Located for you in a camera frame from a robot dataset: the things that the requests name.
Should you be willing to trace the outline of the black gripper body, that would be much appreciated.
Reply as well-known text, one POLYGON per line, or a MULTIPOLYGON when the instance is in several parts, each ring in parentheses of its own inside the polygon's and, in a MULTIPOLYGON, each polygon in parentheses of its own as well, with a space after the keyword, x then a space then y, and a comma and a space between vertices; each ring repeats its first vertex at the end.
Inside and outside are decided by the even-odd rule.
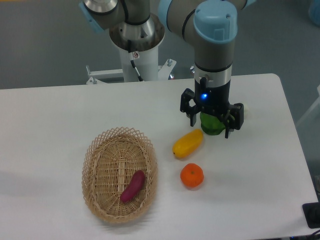
POLYGON ((206 88, 202 88, 198 81, 194 81, 195 100, 194 102, 201 107, 209 108, 214 110, 220 115, 227 113, 230 102, 230 83, 227 82, 225 85, 219 87, 209 87, 209 82, 206 83, 206 88))

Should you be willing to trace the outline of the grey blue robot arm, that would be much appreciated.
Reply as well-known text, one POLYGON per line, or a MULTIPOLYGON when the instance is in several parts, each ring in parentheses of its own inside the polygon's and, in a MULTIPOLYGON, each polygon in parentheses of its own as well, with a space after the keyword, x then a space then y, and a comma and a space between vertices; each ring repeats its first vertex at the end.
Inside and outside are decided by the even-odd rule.
POLYGON ((126 82, 159 80, 158 47, 165 32, 178 35, 194 49, 194 89, 180 98, 180 111, 190 125, 217 135, 214 121, 228 136, 244 123, 244 105, 231 104, 229 92, 238 33, 238 12, 249 0, 162 0, 158 13, 148 0, 82 0, 86 21, 100 33, 109 32, 118 48, 126 82))

